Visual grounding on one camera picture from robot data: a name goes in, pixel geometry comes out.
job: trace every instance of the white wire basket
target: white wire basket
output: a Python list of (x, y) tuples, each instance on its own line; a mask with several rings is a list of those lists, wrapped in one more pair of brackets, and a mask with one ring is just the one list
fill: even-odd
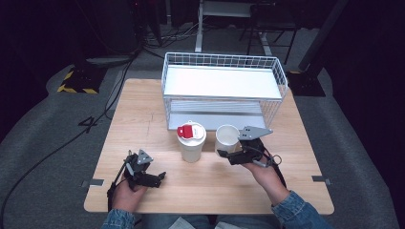
[(276, 57), (168, 52), (161, 89), (168, 130), (189, 120), (270, 129), (288, 83)]

